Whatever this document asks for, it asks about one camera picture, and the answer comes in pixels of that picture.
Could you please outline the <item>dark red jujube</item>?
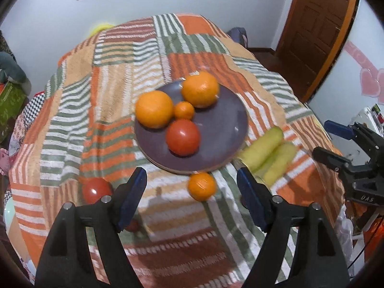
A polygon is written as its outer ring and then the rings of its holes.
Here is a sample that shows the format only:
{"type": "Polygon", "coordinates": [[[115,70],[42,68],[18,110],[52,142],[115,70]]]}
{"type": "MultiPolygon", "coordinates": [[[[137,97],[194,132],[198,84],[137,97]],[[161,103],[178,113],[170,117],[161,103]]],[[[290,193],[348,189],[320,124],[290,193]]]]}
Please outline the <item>dark red jujube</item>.
{"type": "Polygon", "coordinates": [[[131,233],[137,233],[140,230],[139,221],[133,218],[131,222],[124,229],[131,233]]]}

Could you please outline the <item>white sliding wardrobe door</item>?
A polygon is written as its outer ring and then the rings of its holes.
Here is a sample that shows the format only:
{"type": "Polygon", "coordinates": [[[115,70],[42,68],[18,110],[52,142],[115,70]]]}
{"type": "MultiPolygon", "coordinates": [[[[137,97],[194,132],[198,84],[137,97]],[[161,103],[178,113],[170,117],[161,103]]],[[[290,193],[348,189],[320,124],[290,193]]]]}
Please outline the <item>white sliding wardrobe door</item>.
{"type": "Polygon", "coordinates": [[[383,24],[359,0],[346,43],[309,102],[320,122],[349,124],[364,107],[383,110],[383,24]]]}

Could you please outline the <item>yellow corn cob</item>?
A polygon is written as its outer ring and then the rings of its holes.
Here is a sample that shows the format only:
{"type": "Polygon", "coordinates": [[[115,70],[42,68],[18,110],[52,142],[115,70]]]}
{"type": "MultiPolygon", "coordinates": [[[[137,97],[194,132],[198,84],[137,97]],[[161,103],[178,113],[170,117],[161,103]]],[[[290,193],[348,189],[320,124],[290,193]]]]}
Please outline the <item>yellow corn cob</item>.
{"type": "Polygon", "coordinates": [[[238,159],[250,171],[257,171],[283,142],[284,133],[280,127],[272,127],[263,136],[256,139],[250,146],[246,147],[238,155],[238,159]]]}
{"type": "Polygon", "coordinates": [[[285,174],[297,151],[297,146],[292,142],[279,145],[254,173],[257,182],[270,189],[285,174]]]}

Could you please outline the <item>red tomato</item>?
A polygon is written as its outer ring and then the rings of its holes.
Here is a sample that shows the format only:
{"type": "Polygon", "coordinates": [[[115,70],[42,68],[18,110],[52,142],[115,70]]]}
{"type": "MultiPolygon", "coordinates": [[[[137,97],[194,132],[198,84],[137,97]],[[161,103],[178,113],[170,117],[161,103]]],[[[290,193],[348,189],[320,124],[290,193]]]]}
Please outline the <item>red tomato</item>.
{"type": "Polygon", "coordinates": [[[168,149],[175,155],[187,157],[193,155],[200,146],[200,131],[191,120],[178,119],[166,130],[168,149]]]}
{"type": "Polygon", "coordinates": [[[82,194],[87,204],[94,204],[105,195],[112,195],[111,184],[103,178],[90,178],[82,184],[82,194]]]}

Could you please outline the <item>striped patchwork blanket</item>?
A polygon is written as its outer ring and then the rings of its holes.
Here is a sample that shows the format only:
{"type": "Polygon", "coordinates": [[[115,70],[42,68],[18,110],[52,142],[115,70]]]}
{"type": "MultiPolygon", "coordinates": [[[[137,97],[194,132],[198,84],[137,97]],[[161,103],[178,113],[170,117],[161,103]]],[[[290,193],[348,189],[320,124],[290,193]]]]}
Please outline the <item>striped patchwork blanket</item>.
{"type": "Polygon", "coordinates": [[[318,202],[331,222],[344,202],[336,175],[311,158],[334,146],[313,112],[286,80],[200,15],[162,14],[98,33],[64,55],[47,82],[23,135],[10,189],[23,244],[37,266],[61,206],[83,205],[84,184],[102,178],[117,187],[134,169],[148,174],[137,233],[123,231],[124,251],[145,287],[239,287],[264,234],[241,206],[232,156],[278,126],[298,147],[272,191],[290,203],[318,202]],[[146,92],[185,76],[213,75],[232,99],[208,120],[199,151],[172,165],[160,130],[139,140],[135,103],[146,92]]]}

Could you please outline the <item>purple round plate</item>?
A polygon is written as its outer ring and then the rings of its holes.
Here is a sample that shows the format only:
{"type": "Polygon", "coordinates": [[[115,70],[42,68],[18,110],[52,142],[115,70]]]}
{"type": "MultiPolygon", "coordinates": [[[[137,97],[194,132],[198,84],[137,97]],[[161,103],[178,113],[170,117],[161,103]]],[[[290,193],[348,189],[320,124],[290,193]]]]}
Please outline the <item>purple round plate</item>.
{"type": "Polygon", "coordinates": [[[216,103],[196,110],[192,120],[173,120],[163,129],[149,129],[135,120],[135,139],[144,156],[183,175],[225,166],[243,148],[248,132],[245,105],[223,85],[216,103]]]}

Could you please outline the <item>small tangerine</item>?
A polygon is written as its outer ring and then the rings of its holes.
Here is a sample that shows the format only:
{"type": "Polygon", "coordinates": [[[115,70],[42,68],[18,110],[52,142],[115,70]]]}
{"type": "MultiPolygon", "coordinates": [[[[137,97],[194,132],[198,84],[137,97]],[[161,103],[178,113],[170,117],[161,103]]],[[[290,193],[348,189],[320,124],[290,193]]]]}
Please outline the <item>small tangerine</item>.
{"type": "Polygon", "coordinates": [[[205,202],[216,193],[216,180],[206,172],[192,174],[187,183],[189,195],[198,202],[205,202]]]}
{"type": "Polygon", "coordinates": [[[174,117],[176,119],[193,120],[195,108],[189,102],[182,101],[174,107],[174,117]]]}

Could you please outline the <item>blue grey backpack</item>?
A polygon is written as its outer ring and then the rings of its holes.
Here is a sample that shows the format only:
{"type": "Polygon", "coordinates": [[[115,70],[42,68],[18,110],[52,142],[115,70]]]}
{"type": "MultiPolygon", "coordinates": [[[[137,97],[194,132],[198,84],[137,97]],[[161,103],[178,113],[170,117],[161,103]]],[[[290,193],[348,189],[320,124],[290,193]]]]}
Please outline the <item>blue grey backpack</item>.
{"type": "Polygon", "coordinates": [[[227,35],[236,43],[241,44],[243,47],[248,48],[248,37],[245,28],[234,27],[227,32],[227,35]]]}

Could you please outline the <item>large orange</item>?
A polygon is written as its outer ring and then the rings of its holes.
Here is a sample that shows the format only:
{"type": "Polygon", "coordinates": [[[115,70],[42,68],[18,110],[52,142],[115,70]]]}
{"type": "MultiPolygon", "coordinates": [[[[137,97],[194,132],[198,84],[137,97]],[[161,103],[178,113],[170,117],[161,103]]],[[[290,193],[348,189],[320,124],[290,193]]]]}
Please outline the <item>large orange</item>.
{"type": "Polygon", "coordinates": [[[195,108],[211,107],[216,103],[219,93],[220,85],[216,77],[208,72],[189,75],[182,83],[182,97],[195,108]]]}
{"type": "Polygon", "coordinates": [[[171,121],[173,113],[173,100],[160,90],[141,94],[135,104],[136,119],[149,129],[164,128],[171,121]]]}

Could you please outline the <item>checkered floral quilt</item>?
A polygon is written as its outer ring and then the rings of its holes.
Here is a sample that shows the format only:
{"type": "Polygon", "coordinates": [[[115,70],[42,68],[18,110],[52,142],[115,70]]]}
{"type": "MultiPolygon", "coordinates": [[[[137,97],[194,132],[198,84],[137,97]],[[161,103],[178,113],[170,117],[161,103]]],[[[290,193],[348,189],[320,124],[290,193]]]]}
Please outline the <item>checkered floral quilt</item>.
{"type": "Polygon", "coordinates": [[[44,91],[36,93],[17,117],[8,146],[6,148],[1,147],[1,175],[8,175],[10,168],[16,161],[26,133],[42,109],[44,100],[44,91]]]}

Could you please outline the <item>mint green bowl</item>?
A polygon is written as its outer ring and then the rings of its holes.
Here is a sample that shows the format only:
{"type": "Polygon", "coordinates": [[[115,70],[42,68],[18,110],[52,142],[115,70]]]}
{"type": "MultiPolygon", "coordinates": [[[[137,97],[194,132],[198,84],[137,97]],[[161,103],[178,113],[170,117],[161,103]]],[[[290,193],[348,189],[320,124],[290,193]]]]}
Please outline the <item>mint green bowl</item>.
{"type": "Polygon", "coordinates": [[[14,200],[12,197],[10,197],[6,201],[5,208],[4,208],[4,215],[3,215],[6,232],[9,231],[10,226],[13,222],[14,216],[15,216],[14,200]]]}

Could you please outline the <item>red tomato front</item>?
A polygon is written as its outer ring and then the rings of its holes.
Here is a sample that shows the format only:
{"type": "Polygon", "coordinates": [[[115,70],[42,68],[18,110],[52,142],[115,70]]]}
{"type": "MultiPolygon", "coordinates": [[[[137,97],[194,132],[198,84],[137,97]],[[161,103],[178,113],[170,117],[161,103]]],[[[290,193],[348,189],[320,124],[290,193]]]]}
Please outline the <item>red tomato front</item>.
{"type": "Polygon", "coordinates": [[[178,119],[166,130],[168,149],[175,155],[187,157],[193,155],[200,146],[200,131],[191,120],[178,119]]]}

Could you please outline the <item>brown wooden door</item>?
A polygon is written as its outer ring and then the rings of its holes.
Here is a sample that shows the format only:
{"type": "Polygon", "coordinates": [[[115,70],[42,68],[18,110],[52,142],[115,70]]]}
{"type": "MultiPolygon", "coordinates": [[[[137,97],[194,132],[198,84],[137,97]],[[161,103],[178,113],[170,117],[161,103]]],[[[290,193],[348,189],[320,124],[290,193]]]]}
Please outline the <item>brown wooden door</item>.
{"type": "Polygon", "coordinates": [[[346,36],[357,0],[293,0],[277,48],[294,94],[306,102],[346,36]]]}

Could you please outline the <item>green storage box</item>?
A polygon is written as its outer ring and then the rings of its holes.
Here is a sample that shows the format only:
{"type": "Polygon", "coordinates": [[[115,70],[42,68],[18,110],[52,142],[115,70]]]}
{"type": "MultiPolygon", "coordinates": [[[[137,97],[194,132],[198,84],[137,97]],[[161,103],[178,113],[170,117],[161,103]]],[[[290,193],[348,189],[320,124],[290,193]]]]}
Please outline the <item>green storage box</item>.
{"type": "Polygon", "coordinates": [[[8,121],[16,119],[24,104],[27,95],[18,84],[7,83],[1,92],[0,123],[1,126],[8,121]]]}

